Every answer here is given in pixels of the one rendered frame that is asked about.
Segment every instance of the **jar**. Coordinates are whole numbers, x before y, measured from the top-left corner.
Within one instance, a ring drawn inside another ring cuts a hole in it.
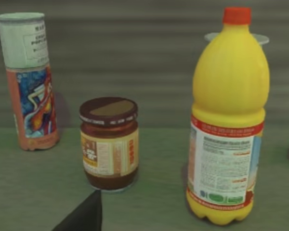
[[[104,191],[122,191],[138,171],[137,104],[120,97],[102,97],[83,103],[81,147],[89,183]]]

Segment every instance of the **jar lid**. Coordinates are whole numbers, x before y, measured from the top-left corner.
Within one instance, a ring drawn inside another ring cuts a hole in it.
[[[103,127],[115,127],[137,118],[138,106],[121,97],[102,97],[84,102],[79,109],[82,121]]]

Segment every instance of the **green tabletop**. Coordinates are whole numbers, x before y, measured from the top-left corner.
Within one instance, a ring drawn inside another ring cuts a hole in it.
[[[189,213],[184,197],[189,129],[143,128],[141,170],[124,193],[103,194],[104,231],[289,231],[289,127],[267,126],[255,207],[243,222],[217,227]],[[79,129],[47,151],[18,148],[0,129],[0,231],[50,231],[93,189],[82,170]]]

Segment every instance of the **red bottle cap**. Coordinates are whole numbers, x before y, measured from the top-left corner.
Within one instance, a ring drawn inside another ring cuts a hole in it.
[[[223,23],[246,25],[251,21],[251,9],[248,7],[226,7],[223,13]]]

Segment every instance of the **plastic bottle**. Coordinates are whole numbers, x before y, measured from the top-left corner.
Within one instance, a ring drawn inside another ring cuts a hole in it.
[[[187,200],[200,218],[226,225],[253,206],[269,68],[249,32],[250,8],[225,8],[222,32],[193,80]]]

